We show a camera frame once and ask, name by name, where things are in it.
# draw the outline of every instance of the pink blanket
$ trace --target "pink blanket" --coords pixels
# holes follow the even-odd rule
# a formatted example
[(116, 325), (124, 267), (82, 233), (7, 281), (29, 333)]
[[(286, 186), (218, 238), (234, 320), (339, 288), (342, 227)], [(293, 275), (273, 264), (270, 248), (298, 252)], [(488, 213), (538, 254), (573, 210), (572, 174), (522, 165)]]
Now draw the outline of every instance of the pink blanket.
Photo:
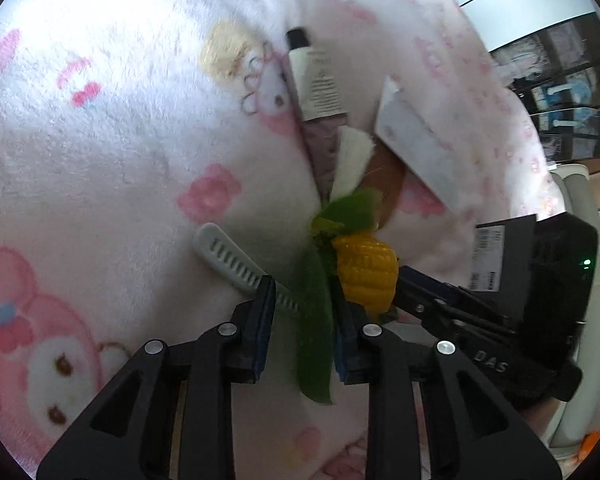
[[(0, 9), (0, 437), (43, 454), (150, 338), (191, 340), (242, 296), (194, 256), (218, 222), (285, 282), (318, 198), (282, 75), (285, 32), (333, 57), (350, 124), (384, 78), (454, 154), (459, 208), (409, 177), (381, 232), (467, 284), (477, 222), (563, 210), (530, 118), (453, 0), (6, 0)], [(302, 397), (292, 320), (234, 390), (237, 475), (362, 478), (366, 391)]]

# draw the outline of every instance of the plastic vegetable toy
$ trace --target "plastic vegetable toy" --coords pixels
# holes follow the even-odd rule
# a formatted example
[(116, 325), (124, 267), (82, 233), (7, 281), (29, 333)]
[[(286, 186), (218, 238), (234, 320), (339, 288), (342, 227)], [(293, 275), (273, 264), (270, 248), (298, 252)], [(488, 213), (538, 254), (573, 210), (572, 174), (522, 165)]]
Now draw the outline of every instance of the plastic vegetable toy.
[(372, 319), (389, 310), (398, 280), (394, 250), (369, 232), (339, 236), (331, 242), (337, 274), (347, 301), (365, 307)]

